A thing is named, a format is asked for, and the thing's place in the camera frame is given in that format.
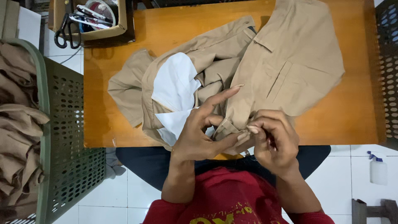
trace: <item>tape roll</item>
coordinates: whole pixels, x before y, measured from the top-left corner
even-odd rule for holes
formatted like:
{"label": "tape roll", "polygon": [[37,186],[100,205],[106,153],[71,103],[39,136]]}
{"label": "tape roll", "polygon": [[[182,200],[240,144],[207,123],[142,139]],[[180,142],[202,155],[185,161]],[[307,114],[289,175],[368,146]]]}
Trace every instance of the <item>tape roll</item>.
{"label": "tape roll", "polygon": [[[119,9],[112,0],[88,0],[84,5],[86,8],[99,13],[112,21],[112,26],[116,26],[119,20]],[[91,26],[94,30],[101,28]]]}

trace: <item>green plastic basket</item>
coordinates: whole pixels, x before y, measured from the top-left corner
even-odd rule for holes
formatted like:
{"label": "green plastic basket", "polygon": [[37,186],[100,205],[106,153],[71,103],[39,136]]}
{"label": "green plastic basket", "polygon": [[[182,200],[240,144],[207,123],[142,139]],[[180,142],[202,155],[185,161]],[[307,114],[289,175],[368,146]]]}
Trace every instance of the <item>green plastic basket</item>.
{"label": "green plastic basket", "polygon": [[106,176],[105,148],[83,145],[83,75],[43,58],[27,41],[12,39],[7,43],[24,47],[32,55],[40,110],[50,121],[43,126],[41,137],[45,178],[39,185],[37,212],[6,223],[53,223],[102,183]]}

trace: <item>spray bottle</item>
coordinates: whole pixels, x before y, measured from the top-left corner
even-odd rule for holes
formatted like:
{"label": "spray bottle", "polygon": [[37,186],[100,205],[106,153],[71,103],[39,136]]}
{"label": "spray bottle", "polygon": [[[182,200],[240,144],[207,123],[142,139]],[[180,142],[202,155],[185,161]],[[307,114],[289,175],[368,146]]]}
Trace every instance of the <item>spray bottle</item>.
{"label": "spray bottle", "polygon": [[385,155],[379,152],[368,151],[370,163],[371,183],[378,185],[387,185],[387,163],[383,161]]}

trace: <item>hand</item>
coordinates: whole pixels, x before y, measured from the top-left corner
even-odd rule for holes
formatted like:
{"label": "hand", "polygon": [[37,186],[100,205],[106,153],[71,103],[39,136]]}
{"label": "hand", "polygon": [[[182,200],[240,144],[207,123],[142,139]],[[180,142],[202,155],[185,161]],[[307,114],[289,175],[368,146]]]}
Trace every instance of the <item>hand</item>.
{"label": "hand", "polygon": [[299,136],[283,111],[259,110],[248,128],[255,135],[254,155],[262,166],[282,179],[297,174]]}
{"label": "hand", "polygon": [[240,87],[237,85],[211,96],[198,109],[191,111],[173,146],[172,160],[182,162],[212,159],[235,145],[239,134],[230,134],[221,141],[213,141],[205,135],[205,131],[211,126],[220,125],[224,118],[213,114],[215,106],[238,93]]}

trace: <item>orange table top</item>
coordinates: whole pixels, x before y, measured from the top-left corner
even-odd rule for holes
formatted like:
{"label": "orange table top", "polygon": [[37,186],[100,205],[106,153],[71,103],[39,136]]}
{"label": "orange table top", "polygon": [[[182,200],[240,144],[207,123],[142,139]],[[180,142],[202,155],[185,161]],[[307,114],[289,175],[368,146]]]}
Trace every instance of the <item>orange table top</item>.
{"label": "orange table top", "polygon": [[[296,118],[301,145],[371,144],[385,141],[373,1],[324,0],[333,17],[345,75],[341,83]],[[86,147],[155,146],[140,127],[131,127],[107,93],[108,80],[132,52],[147,48],[157,56],[242,16],[259,30],[275,0],[138,10],[136,42],[121,47],[84,49],[84,144]]]}

